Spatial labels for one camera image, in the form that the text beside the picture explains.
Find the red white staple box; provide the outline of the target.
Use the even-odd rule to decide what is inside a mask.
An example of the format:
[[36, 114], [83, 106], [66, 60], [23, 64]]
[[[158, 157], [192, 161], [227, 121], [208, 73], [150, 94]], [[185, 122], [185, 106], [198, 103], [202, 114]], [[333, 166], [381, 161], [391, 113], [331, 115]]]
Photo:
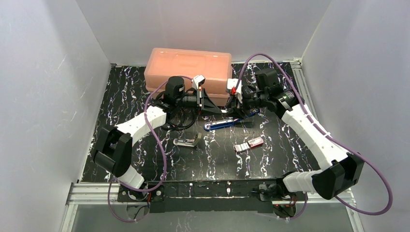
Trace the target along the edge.
[[263, 144], [264, 144], [263, 139], [261, 137], [258, 137], [258, 138], [248, 140], [247, 142], [244, 142], [242, 144], [234, 145], [234, 150], [235, 152], [243, 152], [243, 151], [247, 151], [249, 149], [253, 149], [255, 147], [261, 146]]

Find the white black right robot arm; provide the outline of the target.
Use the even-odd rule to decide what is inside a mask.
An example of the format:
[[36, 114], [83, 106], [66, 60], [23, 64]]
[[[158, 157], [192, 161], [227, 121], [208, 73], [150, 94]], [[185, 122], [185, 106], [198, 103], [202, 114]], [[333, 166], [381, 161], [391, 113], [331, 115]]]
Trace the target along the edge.
[[278, 193], [311, 192], [330, 200], [356, 185], [364, 161], [327, 138], [329, 133], [311, 115], [298, 92], [285, 89], [279, 82], [276, 70], [259, 70], [255, 78], [256, 87], [228, 79], [227, 92], [232, 95], [228, 116], [244, 119], [253, 109], [267, 108], [292, 128], [320, 167], [316, 171], [292, 172], [278, 178]]

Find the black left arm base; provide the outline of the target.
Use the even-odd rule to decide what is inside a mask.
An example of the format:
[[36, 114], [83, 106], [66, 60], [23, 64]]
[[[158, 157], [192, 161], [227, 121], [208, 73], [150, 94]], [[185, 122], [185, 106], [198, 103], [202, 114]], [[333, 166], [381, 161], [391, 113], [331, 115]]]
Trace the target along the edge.
[[159, 186], [151, 192], [138, 192], [131, 190], [123, 185], [119, 186], [117, 201], [122, 203], [129, 202], [163, 202], [165, 198], [165, 187]]

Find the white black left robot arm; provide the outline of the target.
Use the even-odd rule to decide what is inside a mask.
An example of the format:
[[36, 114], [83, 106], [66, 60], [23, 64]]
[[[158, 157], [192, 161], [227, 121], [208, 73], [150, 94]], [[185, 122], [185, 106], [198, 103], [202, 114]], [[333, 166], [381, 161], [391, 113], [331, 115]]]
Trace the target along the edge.
[[92, 149], [92, 161], [112, 174], [120, 184], [137, 192], [157, 189], [166, 178], [167, 161], [162, 145], [163, 174], [160, 182], [152, 188], [142, 188], [144, 178], [132, 166], [132, 148], [146, 134], [152, 133], [159, 141], [154, 129], [164, 126], [179, 110], [190, 109], [193, 115], [219, 115], [221, 109], [212, 102], [203, 84], [205, 77], [193, 78], [172, 76], [147, 98], [144, 111], [134, 118], [116, 126], [106, 125], [98, 133]]

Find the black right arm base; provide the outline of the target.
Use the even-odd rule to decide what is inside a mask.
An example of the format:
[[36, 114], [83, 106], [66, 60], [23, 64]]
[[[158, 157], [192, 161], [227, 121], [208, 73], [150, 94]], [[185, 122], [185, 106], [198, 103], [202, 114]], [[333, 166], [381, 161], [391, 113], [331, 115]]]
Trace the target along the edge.
[[305, 200], [305, 195], [302, 192], [288, 192], [285, 187], [279, 184], [260, 184], [255, 191], [263, 202], [283, 201], [285, 204], [295, 204]]

